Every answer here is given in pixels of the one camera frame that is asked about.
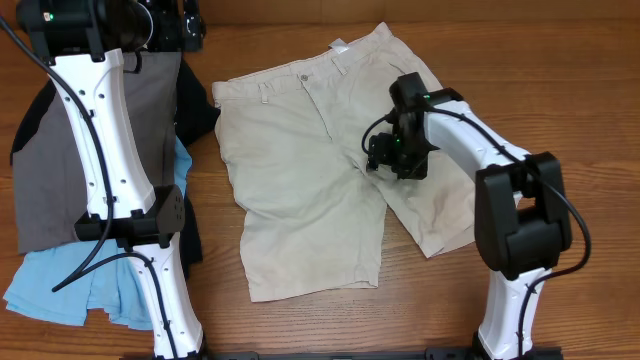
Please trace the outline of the beige khaki shorts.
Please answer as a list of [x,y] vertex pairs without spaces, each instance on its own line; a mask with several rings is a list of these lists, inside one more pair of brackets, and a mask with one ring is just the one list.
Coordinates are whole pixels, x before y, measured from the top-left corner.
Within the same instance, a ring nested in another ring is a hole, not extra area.
[[236,203],[250,298],[267,302],[335,288],[374,288],[387,211],[426,256],[474,239],[474,185],[446,154],[424,180],[368,171],[365,133],[392,107],[390,85],[439,82],[385,24],[321,55],[212,86],[215,127]]

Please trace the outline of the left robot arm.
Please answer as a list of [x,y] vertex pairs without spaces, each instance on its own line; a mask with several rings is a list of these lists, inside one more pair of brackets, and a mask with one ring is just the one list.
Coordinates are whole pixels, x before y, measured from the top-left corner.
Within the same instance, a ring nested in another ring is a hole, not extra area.
[[180,259],[185,202],[175,185],[154,186],[136,148],[124,89],[126,52],[196,51],[203,30],[194,1],[24,0],[17,45],[46,71],[73,131],[87,193],[75,224],[98,247],[113,239],[137,273],[156,359],[205,359]]

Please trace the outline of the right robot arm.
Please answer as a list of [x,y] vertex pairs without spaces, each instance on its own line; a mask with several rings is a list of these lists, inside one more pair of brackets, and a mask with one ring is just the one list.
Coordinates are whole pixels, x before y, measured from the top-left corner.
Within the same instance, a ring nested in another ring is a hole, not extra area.
[[423,180],[428,156],[448,155],[474,182],[474,238],[490,270],[484,318],[469,347],[426,350],[428,359],[560,359],[537,347],[532,326],[544,283],[572,242],[559,161],[501,138],[451,88],[430,92],[418,73],[390,86],[390,132],[365,131],[367,169],[385,165],[400,180]]

